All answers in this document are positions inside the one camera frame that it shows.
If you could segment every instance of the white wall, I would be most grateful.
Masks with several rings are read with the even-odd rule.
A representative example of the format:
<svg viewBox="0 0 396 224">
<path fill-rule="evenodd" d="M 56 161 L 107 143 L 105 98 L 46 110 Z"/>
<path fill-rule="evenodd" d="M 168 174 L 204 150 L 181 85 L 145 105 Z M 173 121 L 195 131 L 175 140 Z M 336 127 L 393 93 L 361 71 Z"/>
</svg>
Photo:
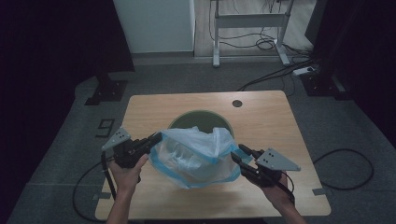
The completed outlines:
<svg viewBox="0 0 396 224">
<path fill-rule="evenodd" d="M 193 51 L 193 0 L 113 0 L 131 53 Z"/>
</svg>

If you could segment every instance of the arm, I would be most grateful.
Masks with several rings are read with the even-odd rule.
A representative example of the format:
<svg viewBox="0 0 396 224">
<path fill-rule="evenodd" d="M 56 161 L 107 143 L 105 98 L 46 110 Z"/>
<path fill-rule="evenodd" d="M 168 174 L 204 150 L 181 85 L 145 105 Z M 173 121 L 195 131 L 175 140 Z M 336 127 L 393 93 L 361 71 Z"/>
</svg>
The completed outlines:
<svg viewBox="0 0 396 224">
<path fill-rule="evenodd" d="M 288 186 L 288 180 L 282 174 L 279 180 L 284 186 Z M 262 188 L 265 197 L 272 203 L 274 208 L 285 218 L 288 224 L 306 224 L 304 218 L 300 215 L 294 204 L 289 200 L 288 195 L 279 187 Z"/>
<path fill-rule="evenodd" d="M 108 165 L 117 184 L 117 197 L 108 215 L 107 224 L 128 223 L 132 196 L 136 189 L 140 171 L 148 159 L 147 154 L 143 155 L 132 169 L 122 169 L 114 161 Z"/>
</svg>

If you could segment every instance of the wooden floor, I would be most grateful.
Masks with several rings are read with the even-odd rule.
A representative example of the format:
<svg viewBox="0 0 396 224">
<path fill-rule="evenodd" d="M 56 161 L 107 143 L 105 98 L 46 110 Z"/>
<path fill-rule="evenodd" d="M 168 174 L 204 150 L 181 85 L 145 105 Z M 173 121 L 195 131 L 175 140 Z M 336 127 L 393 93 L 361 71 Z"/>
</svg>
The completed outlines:
<svg viewBox="0 0 396 224">
<path fill-rule="evenodd" d="M 271 5 L 272 13 L 284 13 L 286 11 L 289 0 L 281 1 L 281 4 L 271 0 L 223 0 L 219 1 L 219 14 L 259 14 L 270 13 Z M 295 0 L 291 11 L 289 25 L 285 34 L 284 43 L 296 49 L 312 49 L 312 44 L 305 37 L 304 33 L 309 19 L 312 15 L 316 0 Z M 210 0 L 195 0 L 195 57 L 210 57 L 213 55 L 213 40 L 214 36 L 214 12 L 216 2 Z M 277 28 L 264 27 L 264 34 L 271 37 L 277 37 Z M 234 37 L 248 34 L 259 34 L 262 28 L 233 28 L 220 29 L 219 36 Z M 221 39 L 222 42 L 244 47 L 254 46 L 260 39 L 258 35 L 249 35 L 236 39 Z M 268 48 L 269 45 L 263 44 L 262 48 Z M 246 56 L 246 55 L 277 55 L 275 49 L 262 50 L 257 47 L 253 48 L 235 48 L 225 44 L 220 44 L 221 56 Z"/>
</svg>

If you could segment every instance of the round container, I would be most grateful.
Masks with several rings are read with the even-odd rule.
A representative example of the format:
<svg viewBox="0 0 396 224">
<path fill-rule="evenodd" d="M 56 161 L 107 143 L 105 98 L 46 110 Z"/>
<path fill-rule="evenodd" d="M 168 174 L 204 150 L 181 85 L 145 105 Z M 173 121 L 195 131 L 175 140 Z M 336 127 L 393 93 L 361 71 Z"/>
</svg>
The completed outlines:
<svg viewBox="0 0 396 224">
<path fill-rule="evenodd" d="M 225 128 L 233 137 L 233 128 L 221 115 L 208 110 L 192 110 L 180 115 L 169 125 L 169 129 L 187 129 L 197 126 L 203 133 L 212 133 L 213 128 Z"/>
</svg>

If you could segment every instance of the person's left hand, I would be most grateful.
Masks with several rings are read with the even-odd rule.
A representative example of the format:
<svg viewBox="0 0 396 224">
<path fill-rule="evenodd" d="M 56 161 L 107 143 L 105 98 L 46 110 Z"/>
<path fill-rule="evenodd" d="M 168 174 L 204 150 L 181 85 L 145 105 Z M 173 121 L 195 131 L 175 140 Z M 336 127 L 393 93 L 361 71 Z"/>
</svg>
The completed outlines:
<svg viewBox="0 0 396 224">
<path fill-rule="evenodd" d="M 136 166 L 132 169 L 120 168 L 114 161 L 111 161 L 108 167 L 113 174 L 114 180 L 117 184 L 117 192 L 126 192 L 129 194 L 134 194 L 136 189 L 136 184 L 139 178 L 139 174 L 142 170 L 143 165 L 149 159 L 148 154 L 144 154 Z"/>
</svg>

